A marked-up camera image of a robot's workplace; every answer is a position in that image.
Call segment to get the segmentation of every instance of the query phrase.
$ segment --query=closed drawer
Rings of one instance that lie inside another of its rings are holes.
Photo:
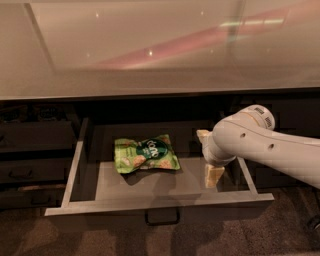
[[[0,125],[0,153],[71,149],[75,142],[70,121]]]
[[[63,188],[4,191],[0,193],[0,209],[57,207],[61,204],[63,192]]]
[[[71,166],[70,158],[0,162],[0,183],[62,181]]]

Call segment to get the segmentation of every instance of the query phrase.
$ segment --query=green snack bag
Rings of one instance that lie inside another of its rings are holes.
[[[114,151],[118,173],[131,173],[137,169],[180,169],[168,134],[140,142],[116,139]]]

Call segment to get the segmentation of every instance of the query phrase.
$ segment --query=white robotic arm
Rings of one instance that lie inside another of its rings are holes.
[[[320,188],[320,140],[277,133],[274,127],[271,112],[252,105],[202,136],[203,155],[214,166],[242,157]]]

